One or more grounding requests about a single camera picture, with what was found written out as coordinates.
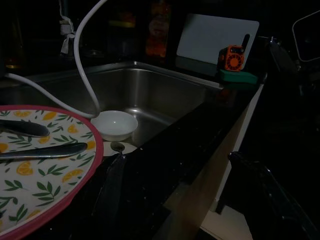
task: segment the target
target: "white bowl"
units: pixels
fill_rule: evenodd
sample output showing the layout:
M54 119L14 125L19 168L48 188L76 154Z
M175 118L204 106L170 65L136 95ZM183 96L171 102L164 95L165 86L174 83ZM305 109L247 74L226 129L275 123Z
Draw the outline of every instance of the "white bowl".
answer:
M107 141L125 140L137 129L138 121L124 111L102 111L91 123Z

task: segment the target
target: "pink trim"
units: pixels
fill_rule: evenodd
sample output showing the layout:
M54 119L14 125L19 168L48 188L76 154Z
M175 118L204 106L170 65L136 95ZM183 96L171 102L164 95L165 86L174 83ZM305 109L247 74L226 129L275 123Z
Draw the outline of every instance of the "pink trim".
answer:
M87 174L82 178L81 182L70 192L68 193L62 200L60 200L56 205L51 207L49 210L45 211L44 213L40 214L35 219L27 222L26 224L18 227L17 229L6 233L5 235L0 236L0 240L17 240L22 239L29 235L30 233L34 232L36 229L40 228L42 225L47 223L49 220L53 219L56 215L58 215L62 210L64 210L73 200L74 196L79 192L83 185L90 179L90 177L95 173L96 168L100 165L103 154L104 154L104 145L102 138L97 131L97 129L84 117L81 117L73 112L66 111L63 109L55 108L55 107L48 107L48 106L36 106L36 105L0 105L0 111L6 110L45 110L45 111L52 111L57 113L63 113L70 115L80 121L82 121L88 128L92 131L95 144L96 144L96 153L93 160L93 163L87 172Z

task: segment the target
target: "green sponge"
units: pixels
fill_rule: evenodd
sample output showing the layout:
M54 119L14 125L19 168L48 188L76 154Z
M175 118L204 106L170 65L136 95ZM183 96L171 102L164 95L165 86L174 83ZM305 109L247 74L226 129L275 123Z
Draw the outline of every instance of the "green sponge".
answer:
M256 84L258 78L245 71L226 71L220 70L220 78L223 81L231 83L247 83L247 84Z

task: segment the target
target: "orange bottle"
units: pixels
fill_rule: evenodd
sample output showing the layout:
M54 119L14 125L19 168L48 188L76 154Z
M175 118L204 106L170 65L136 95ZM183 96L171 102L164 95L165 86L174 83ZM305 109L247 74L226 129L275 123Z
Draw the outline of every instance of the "orange bottle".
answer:
M170 16L171 5L164 0L151 4L151 21L145 46L145 53L148 56L162 58L166 56Z

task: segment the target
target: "wooden panel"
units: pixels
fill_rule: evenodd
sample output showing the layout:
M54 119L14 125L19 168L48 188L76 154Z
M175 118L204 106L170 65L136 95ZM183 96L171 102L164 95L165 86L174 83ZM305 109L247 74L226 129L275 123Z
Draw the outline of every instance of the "wooden panel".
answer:
M174 192L164 204L172 211L172 222L167 233L168 240L192 240L218 192L228 165L228 153L233 150L243 124L245 110L222 143L211 156L192 185L185 188L183 195Z

